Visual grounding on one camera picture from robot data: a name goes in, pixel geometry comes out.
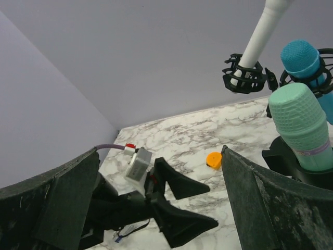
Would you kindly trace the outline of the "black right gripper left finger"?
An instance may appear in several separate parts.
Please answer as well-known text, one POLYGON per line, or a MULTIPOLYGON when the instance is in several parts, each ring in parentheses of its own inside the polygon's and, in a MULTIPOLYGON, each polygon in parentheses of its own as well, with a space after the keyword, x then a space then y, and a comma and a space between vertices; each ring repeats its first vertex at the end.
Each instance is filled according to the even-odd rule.
POLYGON ((99 169, 95 148, 1 189, 1 249, 78 249, 99 169))

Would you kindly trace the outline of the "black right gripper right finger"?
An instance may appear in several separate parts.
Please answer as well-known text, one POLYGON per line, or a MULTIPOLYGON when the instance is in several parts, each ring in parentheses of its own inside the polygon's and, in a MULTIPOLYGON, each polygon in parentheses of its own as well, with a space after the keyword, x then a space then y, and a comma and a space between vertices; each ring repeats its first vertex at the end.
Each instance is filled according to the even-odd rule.
POLYGON ((332 191, 273 172, 227 146, 222 171, 242 249, 332 249, 332 191))

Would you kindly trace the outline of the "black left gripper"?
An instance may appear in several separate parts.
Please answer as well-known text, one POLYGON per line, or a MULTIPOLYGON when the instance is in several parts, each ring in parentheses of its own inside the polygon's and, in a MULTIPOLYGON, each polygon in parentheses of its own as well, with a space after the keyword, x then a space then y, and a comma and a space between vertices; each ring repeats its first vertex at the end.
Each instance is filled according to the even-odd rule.
POLYGON ((113 230, 118 237, 125 226, 154 219, 170 248, 185 245, 200 234, 216 228, 214 218, 172 206, 164 197, 167 183, 177 200, 210 192, 210 187, 172 168, 163 157, 156 158, 153 170, 144 178, 144 193, 132 191, 119 195, 101 175, 97 176, 79 249, 88 249, 104 240, 113 230))

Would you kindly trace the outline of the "mint green microphone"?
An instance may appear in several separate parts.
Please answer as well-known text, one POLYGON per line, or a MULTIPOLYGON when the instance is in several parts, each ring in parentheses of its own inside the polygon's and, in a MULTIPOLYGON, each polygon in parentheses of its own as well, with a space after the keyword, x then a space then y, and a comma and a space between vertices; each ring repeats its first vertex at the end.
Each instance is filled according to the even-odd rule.
POLYGON ((303 83, 278 88, 268 99, 277 132, 310 171, 332 169, 332 147, 326 114, 303 83))

